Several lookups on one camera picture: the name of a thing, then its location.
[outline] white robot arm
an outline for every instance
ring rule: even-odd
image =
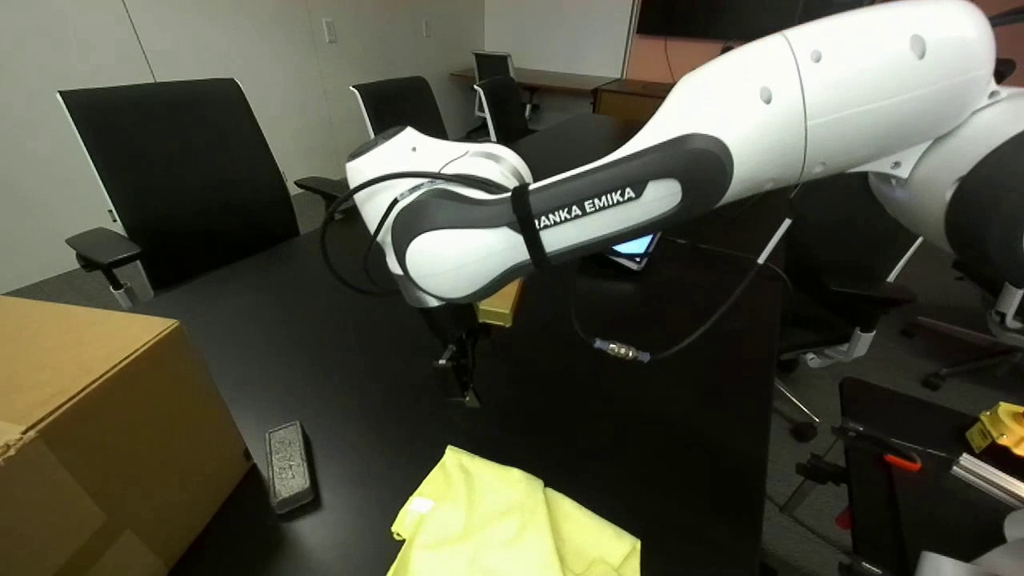
[[[633,140],[553,179],[531,183],[499,143],[405,127],[359,150],[349,186],[412,304],[469,304],[542,256],[759,192],[851,170],[910,179],[939,139],[1001,103],[992,70],[973,4],[880,4],[704,65]],[[931,203],[928,186],[917,196],[907,212]]]

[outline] equipment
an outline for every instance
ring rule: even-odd
[[[349,161],[351,205],[405,302],[433,315],[487,298],[544,256],[855,170],[875,172],[882,205],[921,236],[939,236],[950,205],[950,250],[1024,276],[1011,242],[1024,212],[1006,215],[1024,196],[1001,189],[995,208],[960,208],[957,170],[939,161],[947,143],[960,172],[986,165],[992,143],[1024,131],[1024,94],[992,72],[992,24],[973,4],[865,6],[720,53],[683,76],[623,148],[542,183],[496,143],[382,139]]]

